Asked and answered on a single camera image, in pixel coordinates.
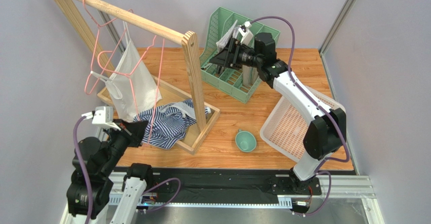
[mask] green bowl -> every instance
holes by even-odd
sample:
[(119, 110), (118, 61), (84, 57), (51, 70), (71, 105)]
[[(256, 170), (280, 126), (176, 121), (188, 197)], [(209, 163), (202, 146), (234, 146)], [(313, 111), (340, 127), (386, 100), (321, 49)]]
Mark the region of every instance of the green bowl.
[(238, 130), (235, 136), (236, 146), (243, 152), (251, 152), (256, 148), (256, 138), (248, 131)]

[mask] wooden frame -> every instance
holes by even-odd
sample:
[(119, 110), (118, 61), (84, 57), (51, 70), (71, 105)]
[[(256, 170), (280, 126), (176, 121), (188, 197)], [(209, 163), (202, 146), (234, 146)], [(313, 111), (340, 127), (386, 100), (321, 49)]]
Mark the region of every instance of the wooden frame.
[[(58, 7), (61, 9), (63, 14), (69, 20), (71, 25), (74, 27), (76, 32), (85, 42), (90, 51), (93, 51), (96, 39), (91, 32), (88, 24), (82, 17), (81, 13), (75, 6), (72, 0), (54, 0)], [(169, 94), (167, 98), (171, 99), (187, 99), (192, 98), (194, 104), (194, 110), (196, 114), (196, 125), (193, 125), (189, 128), (186, 138), (183, 141), (178, 141), (178, 145), (185, 149), (186, 151), (194, 154), (197, 148), (202, 143), (203, 139), (209, 133), (210, 129), (214, 125), (215, 121), (218, 119), (220, 115), (220, 110), (212, 105), (204, 103), (203, 99), (203, 91), (202, 91), (202, 79), (200, 72), (200, 62), (199, 62), (199, 44), (197, 40), (196, 33), (192, 31), (188, 31), (185, 34), (174, 31), (170, 28), (164, 27), (160, 24), (142, 18), (136, 14), (118, 8), (114, 5), (111, 5), (102, 0), (85, 0), (85, 3), (99, 11), (105, 12), (111, 16), (119, 18), (123, 21), (126, 21), (130, 24), (133, 24), (139, 28), (150, 31), (156, 35), (159, 35), (165, 39), (168, 39), (176, 44), (182, 46), (184, 51), (184, 58), (186, 61), (186, 69), (187, 75), (189, 78), (189, 85), (191, 94), (188, 94), (178, 88), (166, 83), (160, 82), (162, 84), (161, 90), (165, 92), (165, 94)], [(102, 47), (97, 44), (96, 54), (103, 51)], [(115, 70), (111, 63), (108, 63), (108, 57), (106, 54), (103, 54), (100, 58), (100, 62), (103, 66), (108, 64), (107, 68), (109, 70)], [(99, 98), (105, 103), (108, 102), (106, 97), (106, 89), (102, 90), (98, 94)], [(207, 105), (211, 108), (212, 114), (208, 117), (208, 120), (205, 116), (204, 105)]]

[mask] folded clothing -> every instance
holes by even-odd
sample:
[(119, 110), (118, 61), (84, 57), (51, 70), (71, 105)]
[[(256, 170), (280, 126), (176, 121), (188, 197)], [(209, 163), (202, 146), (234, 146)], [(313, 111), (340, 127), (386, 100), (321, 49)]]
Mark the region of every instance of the folded clothing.
[[(211, 109), (205, 107), (205, 114), (209, 113), (211, 113)], [(139, 113), (141, 120), (148, 120), (149, 122), (142, 142), (148, 142), (152, 115), (153, 109)], [(138, 118), (135, 116), (133, 121), (138, 121)], [(186, 137), (186, 129), (194, 124), (196, 124), (196, 116), (192, 99), (159, 106), (156, 108), (151, 142), (149, 144), (163, 149), (170, 149), (175, 142)]]

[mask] green plastic basket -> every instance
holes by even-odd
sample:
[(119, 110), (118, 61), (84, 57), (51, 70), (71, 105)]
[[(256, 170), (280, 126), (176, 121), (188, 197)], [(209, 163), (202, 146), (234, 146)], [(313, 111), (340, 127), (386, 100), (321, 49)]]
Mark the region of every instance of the green plastic basket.
[[(202, 80), (206, 83), (218, 88), (219, 90), (229, 94), (243, 103), (247, 103), (251, 95), (256, 90), (257, 86), (259, 86), (259, 84), (262, 82), (260, 78), (258, 78), (253, 85), (244, 87), (242, 85), (242, 70), (237, 71), (226, 68), (221, 75), (217, 75), (216, 65), (206, 67), (210, 58), (212, 58), (217, 53), (216, 42), (222, 38), (222, 36), (234, 24), (235, 20), (238, 20), (238, 25), (244, 24), (247, 20), (251, 21), (251, 19), (247, 17), (221, 7), (212, 13), (209, 20), (205, 50), (199, 57), (201, 68), (205, 68), (201, 70), (201, 74)], [(259, 22), (253, 23), (250, 30), (254, 35), (260, 32), (271, 33), (275, 43), (277, 43), (278, 37), (280, 35), (280, 31)], [(251, 40), (248, 46), (253, 47), (253, 45), (254, 39)]]

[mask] wooden table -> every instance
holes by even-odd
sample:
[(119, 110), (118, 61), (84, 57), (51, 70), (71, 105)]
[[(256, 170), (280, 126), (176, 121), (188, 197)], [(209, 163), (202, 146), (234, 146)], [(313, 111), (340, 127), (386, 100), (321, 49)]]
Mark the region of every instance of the wooden table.
[[(290, 49), (278, 49), (278, 58), (287, 62)], [(151, 48), (144, 58), (153, 75), (158, 74), (161, 48)], [(317, 49), (295, 49), (292, 68), (301, 82), (321, 93), (331, 96), (328, 81)], [(161, 79), (190, 92), (184, 56), (180, 48), (164, 50)], [(266, 83), (261, 83), (247, 104), (243, 104), (222, 91), (202, 82), (205, 101), (218, 107), (221, 116), (198, 149), (190, 155), (177, 146), (163, 150), (149, 145), (128, 148), (119, 166), (134, 162), (153, 167), (202, 167), (202, 168), (253, 168), (290, 169), (295, 162), (282, 155), (259, 135), (260, 128), (279, 101), (281, 95)], [(238, 129), (251, 132), (257, 139), (257, 147), (250, 153), (241, 152), (235, 145)], [(343, 148), (333, 157), (345, 158)], [(328, 161), (322, 169), (352, 170), (351, 162)]]

